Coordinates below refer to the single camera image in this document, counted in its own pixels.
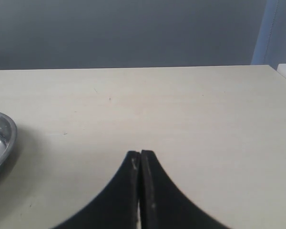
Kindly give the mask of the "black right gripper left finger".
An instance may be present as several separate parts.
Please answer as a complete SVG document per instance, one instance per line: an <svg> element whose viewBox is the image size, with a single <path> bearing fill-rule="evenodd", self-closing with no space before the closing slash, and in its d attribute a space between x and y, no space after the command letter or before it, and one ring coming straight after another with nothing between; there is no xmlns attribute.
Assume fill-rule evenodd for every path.
<svg viewBox="0 0 286 229"><path fill-rule="evenodd" d="M83 209L57 229L137 228L140 153L127 152L107 186Z"/></svg>

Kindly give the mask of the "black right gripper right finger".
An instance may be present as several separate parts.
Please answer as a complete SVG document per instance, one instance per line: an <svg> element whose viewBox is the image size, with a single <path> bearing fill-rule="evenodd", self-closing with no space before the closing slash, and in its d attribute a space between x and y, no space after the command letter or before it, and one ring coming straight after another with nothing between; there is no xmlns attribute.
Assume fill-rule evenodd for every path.
<svg viewBox="0 0 286 229"><path fill-rule="evenodd" d="M140 214L143 229L226 229L189 200L169 178L155 153L141 152Z"/></svg>

